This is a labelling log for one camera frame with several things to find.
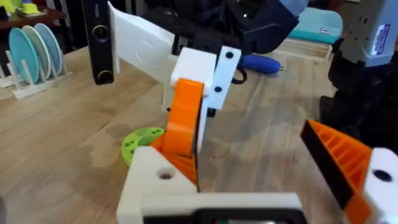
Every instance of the plate rack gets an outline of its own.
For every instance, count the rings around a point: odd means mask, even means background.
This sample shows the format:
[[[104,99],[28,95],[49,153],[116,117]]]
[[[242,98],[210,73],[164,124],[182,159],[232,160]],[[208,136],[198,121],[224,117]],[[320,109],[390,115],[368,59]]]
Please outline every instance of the plate rack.
[[[21,61],[22,67],[25,71],[25,74],[27,76],[27,81],[25,82],[22,78],[21,75],[18,74],[14,59],[11,55],[11,52],[9,50],[6,51],[6,55],[8,58],[9,63],[7,63],[7,68],[10,72],[10,76],[6,77],[3,70],[1,70],[0,67],[0,88],[5,88],[8,86],[15,86],[15,90],[13,90],[13,94],[17,98],[17,100],[20,100],[22,98],[25,98],[27,96],[34,95],[36,93],[39,93],[41,91],[49,90],[59,84],[61,84],[64,79],[66,79],[69,75],[72,73],[68,71],[67,66],[65,65],[65,57],[62,54],[62,72],[61,74],[58,74],[54,63],[52,59],[50,58],[50,66],[51,66],[51,74],[48,78],[45,78],[45,74],[43,71],[43,68],[40,64],[40,80],[37,83],[33,82],[32,75],[29,71],[29,68],[26,64],[25,60]]]

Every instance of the mounting hole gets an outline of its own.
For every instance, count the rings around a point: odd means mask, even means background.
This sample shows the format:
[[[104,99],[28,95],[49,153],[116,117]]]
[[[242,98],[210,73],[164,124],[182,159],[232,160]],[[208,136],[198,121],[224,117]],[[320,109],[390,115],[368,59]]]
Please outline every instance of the mounting hole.
[[[225,57],[228,58],[228,59],[231,59],[231,58],[234,57],[234,53],[232,53],[232,52],[227,52],[227,54],[225,54]]]
[[[223,89],[219,86],[217,86],[216,88],[214,88],[214,91],[216,91],[216,93],[219,93],[221,91],[223,91]]]
[[[373,170],[373,175],[384,182],[392,181],[391,175],[384,170]]]
[[[162,180],[170,180],[175,175],[175,169],[173,168],[161,168],[157,171],[157,176]]]

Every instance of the blue handle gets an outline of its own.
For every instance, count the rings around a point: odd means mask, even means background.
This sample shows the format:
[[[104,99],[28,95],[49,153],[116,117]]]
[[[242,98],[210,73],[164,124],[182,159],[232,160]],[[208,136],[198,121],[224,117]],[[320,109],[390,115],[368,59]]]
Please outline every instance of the blue handle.
[[[243,67],[263,74],[277,73],[280,63],[270,57],[246,55],[243,57]]]

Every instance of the black electronic device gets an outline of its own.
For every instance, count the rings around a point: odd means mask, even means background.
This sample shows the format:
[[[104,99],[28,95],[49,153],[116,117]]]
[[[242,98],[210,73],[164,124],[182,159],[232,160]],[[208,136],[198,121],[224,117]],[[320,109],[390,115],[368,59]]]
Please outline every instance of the black electronic device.
[[[82,0],[91,69],[97,85],[114,81],[111,28],[108,3],[104,0]]]

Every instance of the wood grain surface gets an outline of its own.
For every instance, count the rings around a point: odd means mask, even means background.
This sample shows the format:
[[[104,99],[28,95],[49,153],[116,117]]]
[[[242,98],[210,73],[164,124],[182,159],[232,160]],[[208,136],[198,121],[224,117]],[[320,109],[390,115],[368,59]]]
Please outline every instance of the wood grain surface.
[[[305,119],[317,117],[319,96],[333,93],[329,63],[274,57],[286,71],[250,72],[208,120],[200,186],[297,192],[309,223],[339,223],[337,203],[299,136]],[[166,124],[162,85],[151,77],[122,63],[114,84],[96,86],[87,49],[66,61],[74,74],[60,86],[19,101],[0,98],[0,224],[116,223],[127,174],[122,140]]]

